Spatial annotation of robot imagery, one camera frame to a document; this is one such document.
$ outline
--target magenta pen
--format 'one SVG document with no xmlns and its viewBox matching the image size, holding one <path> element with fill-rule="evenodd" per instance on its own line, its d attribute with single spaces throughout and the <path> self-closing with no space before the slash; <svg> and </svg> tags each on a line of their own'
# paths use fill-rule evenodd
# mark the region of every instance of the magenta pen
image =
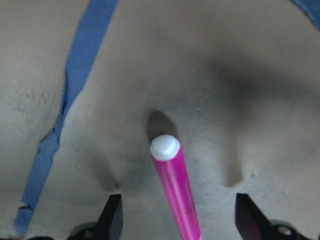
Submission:
<svg viewBox="0 0 320 240">
<path fill-rule="evenodd" d="M 161 135 L 152 140 L 150 152 L 182 240 L 202 240 L 180 142 Z"/>
</svg>

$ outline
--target gray surface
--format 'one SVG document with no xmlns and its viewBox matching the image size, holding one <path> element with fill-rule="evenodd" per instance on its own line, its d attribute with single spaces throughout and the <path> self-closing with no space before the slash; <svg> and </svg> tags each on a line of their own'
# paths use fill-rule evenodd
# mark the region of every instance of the gray surface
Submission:
<svg viewBox="0 0 320 240">
<path fill-rule="evenodd" d="M 0 2 L 0 221 L 12 227 L 55 121 L 87 1 Z M 122 193 L 122 240 L 179 239 L 149 156 L 153 110 L 176 124 L 203 239 L 240 239 L 237 192 L 320 232 L 320 33 L 289 1 L 120 1 L 27 237 L 63 240 Z"/>
</svg>

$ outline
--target blue tape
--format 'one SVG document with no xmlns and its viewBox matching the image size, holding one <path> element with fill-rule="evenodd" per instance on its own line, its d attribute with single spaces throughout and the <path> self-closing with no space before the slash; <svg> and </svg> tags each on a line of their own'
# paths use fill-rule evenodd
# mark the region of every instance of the blue tape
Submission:
<svg viewBox="0 0 320 240">
<path fill-rule="evenodd" d="M 293 0 L 320 30 L 320 0 Z"/>
<path fill-rule="evenodd" d="M 59 115 L 50 133 L 40 142 L 14 221 L 17 234 L 25 235 L 59 149 L 66 115 L 83 89 L 103 41 L 117 0 L 91 0 L 82 16 L 65 64 L 65 86 Z"/>
</svg>

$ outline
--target blue tape strip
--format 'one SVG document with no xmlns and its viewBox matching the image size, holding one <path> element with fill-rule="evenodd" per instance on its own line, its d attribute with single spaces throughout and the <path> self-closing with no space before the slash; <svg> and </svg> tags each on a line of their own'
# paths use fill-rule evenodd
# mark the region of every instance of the blue tape strip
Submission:
<svg viewBox="0 0 320 240">
<path fill-rule="evenodd" d="M 320 0 L 293 0 L 320 30 Z"/>
<path fill-rule="evenodd" d="M 97 52 L 103 41 L 117 0 L 91 0 L 82 16 L 65 65 L 65 87 L 57 121 L 38 146 L 38 154 L 29 174 L 22 202 L 14 221 L 17 234 L 25 235 L 49 175 L 53 157 L 59 149 L 66 115 L 83 89 Z"/>
</svg>

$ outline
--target painter's tape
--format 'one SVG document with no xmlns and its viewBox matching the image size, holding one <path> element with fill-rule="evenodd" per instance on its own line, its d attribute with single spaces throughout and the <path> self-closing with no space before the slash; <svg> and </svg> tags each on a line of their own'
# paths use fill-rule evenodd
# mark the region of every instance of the painter's tape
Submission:
<svg viewBox="0 0 320 240">
<path fill-rule="evenodd" d="M 293 0 L 311 19 L 314 26 L 320 30 L 320 1 L 319 0 Z"/>
<path fill-rule="evenodd" d="M 65 86 L 60 112 L 50 133 L 40 142 L 22 202 L 14 221 L 17 234 L 25 235 L 48 178 L 53 157 L 59 149 L 66 115 L 83 89 L 108 28 L 117 0 L 91 0 L 82 16 L 65 64 Z"/>
</svg>

